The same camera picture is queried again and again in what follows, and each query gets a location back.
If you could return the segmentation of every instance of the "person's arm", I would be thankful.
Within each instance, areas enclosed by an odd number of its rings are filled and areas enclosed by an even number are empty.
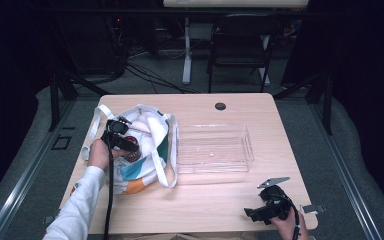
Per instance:
[[[114,158],[123,150],[113,150]],[[54,222],[46,229],[44,239],[87,239],[88,229],[95,212],[99,190],[105,183],[105,170],[109,166],[108,147],[97,139],[91,146],[88,167],[73,187],[70,198]]]
[[[305,225],[304,216],[300,211],[298,211],[298,216],[300,225],[298,240],[308,240],[309,236],[307,226]],[[293,239],[295,230],[295,212],[292,207],[289,209],[288,217],[285,220],[281,220],[280,218],[275,217],[270,219],[270,221],[277,227],[277,230],[279,231],[279,234],[283,240]]]

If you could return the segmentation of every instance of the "black chair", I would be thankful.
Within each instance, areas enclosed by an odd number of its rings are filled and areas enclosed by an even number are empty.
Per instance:
[[[274,39],[283,33],[283,22],[275,16],[228,14],[216,20],[211,31],[211,49],[207,73],[211,93],[213,66],[228,68],[264,68],[260,92],[264,90]],[[262,36],[269,36],[264,47]]]

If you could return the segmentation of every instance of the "white sleeve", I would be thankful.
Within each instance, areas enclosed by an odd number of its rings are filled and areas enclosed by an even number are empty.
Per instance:
[[[104,182],[105,172],[102,169],[87,167],[57,218],[46,229],[43,239],[87,239],[99,190]]]

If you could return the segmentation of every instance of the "table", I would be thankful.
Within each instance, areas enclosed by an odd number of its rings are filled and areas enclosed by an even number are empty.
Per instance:
[[[225,110],[216,110],[223,102]],[[134,195],[114,196],[109,232],[111,234],[226,233],[274,230],[262,222],[252,222],[244,208],[262,207],[257,185],[272,177],[290,177],[279,186],[294,204],[310,205],[307,190],[271,95],[251,94],[162,94],[107,95],[100,104],[119,113],[137,104],[152,105],[163,113],[174,114],[182,126],[194,124],[246,124],[254,161],[249,172],[180,174],[173,189],[158,181]],[[106,119],[101,120],[102,127]],[[87,162],[79,155],[61,206],[72,186],[82,176]],[[170,179],[173,174],[168,166]],[[108,205],[108,187],[100,192],[89,233],[103,233]],[[309,229],[317,218],[306,214]]]
[[[308,0],[164,0],[167,8],[305,8]],[[185,64],[182,83],[191,82],[190,23],[185,18]],[[261,77],[264,69],[259,69]]]

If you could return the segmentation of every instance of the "transparent tray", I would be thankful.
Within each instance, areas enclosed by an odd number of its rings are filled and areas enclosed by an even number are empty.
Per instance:
[[[246,172],[253,160],[245,125],[179,127],[179,173]]]

